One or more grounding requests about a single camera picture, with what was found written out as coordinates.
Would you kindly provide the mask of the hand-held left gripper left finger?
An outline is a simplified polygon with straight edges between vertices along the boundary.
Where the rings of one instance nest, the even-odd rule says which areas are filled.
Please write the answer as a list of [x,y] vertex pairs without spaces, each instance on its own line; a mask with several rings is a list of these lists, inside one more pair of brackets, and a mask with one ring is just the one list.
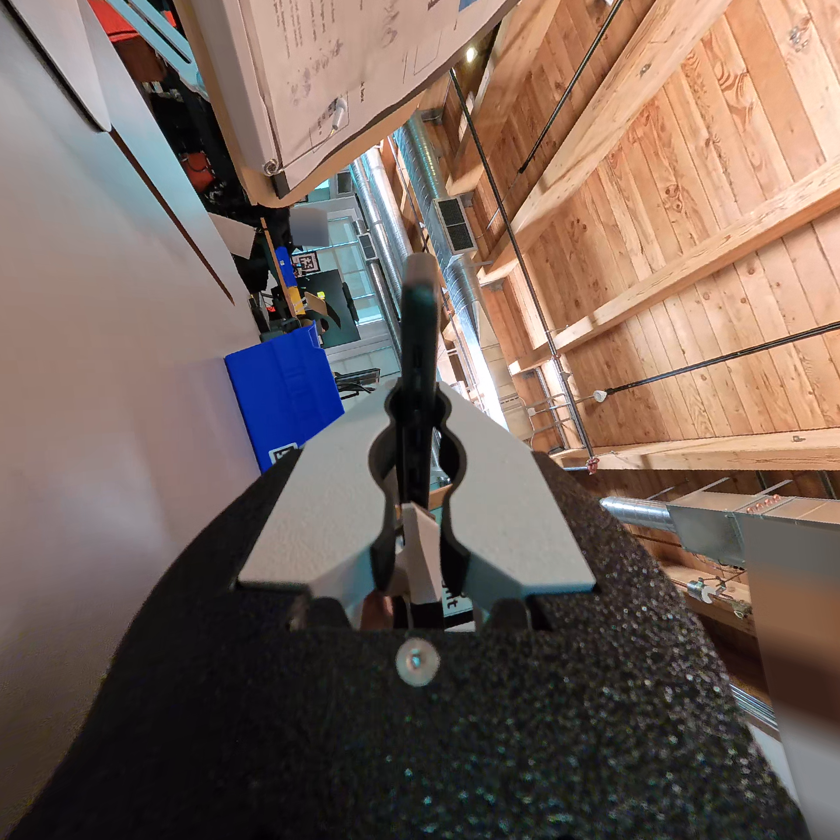
[[391,583],[396,555],[397,379],[308,441],[238,575],[247,587],[354,607]]

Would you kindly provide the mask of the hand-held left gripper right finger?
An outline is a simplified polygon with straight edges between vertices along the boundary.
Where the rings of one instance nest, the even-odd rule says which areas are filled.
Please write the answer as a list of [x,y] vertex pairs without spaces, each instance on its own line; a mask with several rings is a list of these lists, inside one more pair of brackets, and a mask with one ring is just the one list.
[[591,592],[595,577],[531,449],[437,384],[444,584],[490,611],[504,600]]

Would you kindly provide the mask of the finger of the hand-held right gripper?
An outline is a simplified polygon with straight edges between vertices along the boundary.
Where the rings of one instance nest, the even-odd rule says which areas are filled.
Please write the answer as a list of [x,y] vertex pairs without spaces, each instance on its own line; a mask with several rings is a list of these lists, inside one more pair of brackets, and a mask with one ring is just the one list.
[[434,516],[415,502],[405,503],[402,505],[402,529],[399,595],[410,603],[440,602],[440,531]]

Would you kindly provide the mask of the blue plastic bin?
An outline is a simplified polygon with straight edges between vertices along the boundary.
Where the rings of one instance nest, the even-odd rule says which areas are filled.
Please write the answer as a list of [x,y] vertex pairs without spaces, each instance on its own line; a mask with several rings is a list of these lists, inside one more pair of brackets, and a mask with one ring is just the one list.
[[344,414],[329,359],[311,325],[224,358],[261,472]]

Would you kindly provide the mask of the black monitor screen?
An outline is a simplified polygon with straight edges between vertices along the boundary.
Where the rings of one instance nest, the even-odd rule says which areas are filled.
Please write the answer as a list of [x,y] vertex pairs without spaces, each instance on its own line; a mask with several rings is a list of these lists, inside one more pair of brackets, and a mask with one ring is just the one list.
[[349,291],[338,269],[302,275],[297,285],[307,317],[314,322],[325,349],[361,339]]

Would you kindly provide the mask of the black ceiling pipe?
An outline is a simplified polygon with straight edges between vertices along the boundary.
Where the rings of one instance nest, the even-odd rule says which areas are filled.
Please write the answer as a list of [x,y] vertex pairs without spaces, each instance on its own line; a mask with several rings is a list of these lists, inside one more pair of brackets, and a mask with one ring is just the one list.
[[534,289],[534,286],[532,284],[532,280],[531,280],[531,277],[530,277],[530,274],[529,274],[529,270],[526,267],[526,264],[524,262],[524,258],[522,256],[521,249],[519,248],[518,241],[516,239],[516,235],[514,234],[512,228],[511,228],[511,223],[510,223],[510,220],[509,220],[509,217],[508,217],[508,213],[505,209],[503,199],[501,198],[500,192],[497,188],[497,184],[496,184],[495,178],[492,174],[489,162],[487,160],[487,156],[486,156],[486,154],[483,150],[483,147],[481,145],[480,138],[479,138],[478,132],[476,130],[476,126],[473,122],[473,119],[472,119],[468,109],[467,109],[466,98],[463,94],[461,86],[459,85],[459,81],[458,81],[458,78],[457,78],[457,75],[455,73],[454,68],[451,68],[449,70],[449,75],[450,75],[451,81],[454,84],[456,95],[458,97],[458,101],[459,101],[461,110],[462,110],[462,112],[465,116],[465,120],[466,120],[468,128],[469,128],[469,132],[470,132],[470,134],[472,136],[472,139],[474,141],[474,144],[476,146],[480,161],[481,161],[482,166],[483,166],[483,168],[485,170],[485,173],[487,175],[491,191],[493,192],[493,196],[496,200],[497,210],[499,211],[499,213],[502,217],[502,221],[505,225],[505,228],[506,228],[506,231],[507,231],[507,234],[508,234],[508,238],[509,238],[509,244],[512,246],[512,249],[513,249],[514,254],[517,258],[519,267],[521,269],[521,273],[523,275],[523,278],[526,281],[526,285],[527,285],[527,288],[528,288],[529,295],[530,295],[531,300],[534,304],[534,307],[537,310],[539,320],[540,320],[540,323],[541,323],[541,326],[542,326],[542,330],[544,332],[545,338],[546,338],[547,343],[549,345],[550,358],[551,358],[551,361],[554,364],[554,367],[556,368],[556,371],[557,371],[559,379],[560,379],[561,391],[562,391],[563,397],[565,399],[565,404],[566,404],[567,408],[569,408],[569,410],[572,414],[572,419],[574,421],[576,431],[579,435],[579,438],[581,439],[581,442],[582,442],[583,446],[586,449],[586,452],[588,454],[588,458],[591,457],[591,456],[595,456],[591,440],[590,440],[590,438],[588,436],[588,433],[585,430],[585,426],[583,424],[583,419],[581,417],[581,413],[579,411],[579,408],[577,406],[577,403],[574,399],[574,396],[572,395],[572,392],[571,392],[571,389],[570,389],[570,386],[569,386],[569,379],[571,377],[571,373],[567,372],[564,369],[564,367],[561,363],[561,359],[560,359],[559,353],[557,351],[555,342],[553,340],[553,336],[552,336],[552,333],[550,331],[548,321],[545,318],[542,307],[539,303],[539,300],[538,300],[538,297],[537,297],[537,294],[536,294],[536,290]]

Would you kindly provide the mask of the black ceiling rod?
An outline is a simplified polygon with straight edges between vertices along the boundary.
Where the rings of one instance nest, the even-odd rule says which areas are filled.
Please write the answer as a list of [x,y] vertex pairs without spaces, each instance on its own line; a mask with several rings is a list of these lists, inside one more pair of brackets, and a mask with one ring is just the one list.
[[773,339],[769,341],[762,342],[760,344],[753,345],[752,347],[748,347],[746,349],[741,349],[737,351],[732,351],[729,353],[725,353],[719,355],[715,358],[704,360],[700,362],[696,362],[693,364],[687,364],[685,366],[679,367],[672,371],[667,371],[665,373],[654,374],[648,377],[643,378],[642,380],[628,382],[622,385],[611,386],[605,388],[603,390],[607,391],[609,396],[616,395],[622,392],[628,392],[638,387],[644,385],[652,385],[654,383],[662,382],[680,375],[694,373],[696,371],[702,371],[706,368],[711,366],[715,366],[718,364],[727,364],[732,361],[737,361],[741,359],[748,358],[752,355],[759,354],[762,352],[769,352],[771,350],[777,350],[783,348],[786,345],[792,343],[798,343],[802,341],[807,341],[811,339],[820,338],[828,333],[837,332],[839,330],[839,321],[829,322],[827,324],[823,324],[818,327],[814,327],[811,329],[807,329],[804,331],[792,333],[789,335],[785,335],[779,339]]
[[571,99],[571,95],[572,95],[572,92],[574,91],[574,88],[578,84],[578,81],[581,79],[585,69],[588,67],[590,61],[592,60],[594,53],[596,52],[597,48],[599,47],[599,45],[603,41],[604,36],[606,35],[607,31],[611,27],[611,25],[613,23],[613,20],[618,13],[618,10],[622,7],[623,4],[624,4],[624,1],[614,1],[614,2],[610,2],[608,4],[608,6],[610,8],[610,11],[609,11],[608,15],[606,16],[603,24],[598,29],[598,31],[597,31],[595,37],[593,38],[593,41],[591,42],[590,46],[585,51],[584,56],[581,59],[581,63],[579,64],[579,66],[574,71],[574,74],[573,74],[572,78],[570,79],[568,85],[566,86],[566,89],[563,91],[563,94],[561,95],[559,101],[555,105],[548,121],[542,127],[542,130],[541,130],[538,138],[535,140],[530,152],[528,153],[528,155],[526,156],[524,161],[520,164],[520,166],[517,170],[517,177],[519,177],[520,175],[523,175],[526,172],[526,170],[529,168],[531,162],[534,160],[537,152],[539,151],[540,146],[542,145],[543,141],[546,139],[549,131],[552,129],[552,126],[553,126],[554,122],[559,117],[560,112],[564,108],[566,102]]

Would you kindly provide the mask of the white air vent grille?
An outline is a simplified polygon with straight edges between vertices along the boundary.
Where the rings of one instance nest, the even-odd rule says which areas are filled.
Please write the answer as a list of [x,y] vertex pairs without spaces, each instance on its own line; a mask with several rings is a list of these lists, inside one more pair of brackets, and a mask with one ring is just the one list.
[[451,254],[461,256],[477,252],[476,237],[469,225],[461,196],[436,197],[434,206]]

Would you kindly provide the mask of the black shelf rack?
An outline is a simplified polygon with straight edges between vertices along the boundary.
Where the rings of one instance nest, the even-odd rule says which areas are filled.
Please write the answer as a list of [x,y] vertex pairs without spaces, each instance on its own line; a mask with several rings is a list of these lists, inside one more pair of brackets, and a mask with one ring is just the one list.
[[247,255],[232,253],[232,259],[248,291],[259,331],[289,333],[299,329],[300,320],[289,309],[282,290],[271,292],[267,314],[259,311],[269,283],[278,280],[275,250],[295,248],[290,209],[249,201],[209,103],[190,90],[173,70],[167,70],[162,81],[144,82],[143,91],[149,95],[154,118],[204,208],[254,232]]

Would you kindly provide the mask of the wood-framed whiteboard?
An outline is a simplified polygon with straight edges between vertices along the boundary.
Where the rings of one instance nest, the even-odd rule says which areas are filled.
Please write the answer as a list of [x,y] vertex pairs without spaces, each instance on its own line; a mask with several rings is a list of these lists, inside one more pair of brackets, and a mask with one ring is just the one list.
[[502,1],[175,2],[249,201],[300,200],[402,125]]

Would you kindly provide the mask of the red plastic bin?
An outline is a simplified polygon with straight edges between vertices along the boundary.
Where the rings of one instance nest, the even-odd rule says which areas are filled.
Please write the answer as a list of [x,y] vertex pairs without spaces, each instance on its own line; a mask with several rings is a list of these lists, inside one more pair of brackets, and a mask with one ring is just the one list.
[[142,39],[148,44],[172,41],[179,33],[173,12],[161,10],[159,2],[89,1],[92,12],[110,41],[121,44]]

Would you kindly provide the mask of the rectangular metal duct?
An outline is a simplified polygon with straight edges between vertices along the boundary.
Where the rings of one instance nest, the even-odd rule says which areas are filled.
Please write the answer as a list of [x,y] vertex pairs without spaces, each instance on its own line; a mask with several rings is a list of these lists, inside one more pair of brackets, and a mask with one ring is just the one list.
[[669,531],[681,547],[749,579],[749,615],[778,721],[838,736],[838,500],[696,490],[663,503],[606,497],[628,525]]

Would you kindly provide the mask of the thin silver ventilation duct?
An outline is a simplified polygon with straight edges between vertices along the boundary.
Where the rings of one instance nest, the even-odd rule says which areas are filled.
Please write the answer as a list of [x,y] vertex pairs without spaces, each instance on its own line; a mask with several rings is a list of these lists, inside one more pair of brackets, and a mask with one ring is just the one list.
[[380,265],[382,279],[375,282],[383,319],[392,335],[392,342],[398,359],[402,356],[402,269],[399,255],[389,239],[385,224],[385,200],[375,185],[374,164],[381,164],[382,156],[377,147],[363,152],[350,164],[353,186],[371,236],[376,259]]

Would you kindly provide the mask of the silver spiral ventilation duct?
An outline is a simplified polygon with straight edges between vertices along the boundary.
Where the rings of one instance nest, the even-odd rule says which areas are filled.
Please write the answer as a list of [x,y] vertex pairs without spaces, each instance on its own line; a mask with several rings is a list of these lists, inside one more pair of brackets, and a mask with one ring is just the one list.
[[467,261],[466,255],[455,254],[438,213],[437,200],[448,198],[448,194],[437,156],[419,112],[415,112],[395,131],[394,136],[431,240],[430,245],[443,275],[448,300],[454,311],[456,332],[466,357],[462,366],[465,372],[471,375],[473,390],[478,395],[484,412],[508,430],[496,384],[480,347],[476,272]]

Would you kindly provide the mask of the white wall panel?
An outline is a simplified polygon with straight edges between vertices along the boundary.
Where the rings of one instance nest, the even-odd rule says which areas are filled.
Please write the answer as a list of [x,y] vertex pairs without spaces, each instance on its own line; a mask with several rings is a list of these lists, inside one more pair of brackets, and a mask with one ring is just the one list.
[[88,31],[78,1],[11,1],[36,45],[93,123],[112,131]]

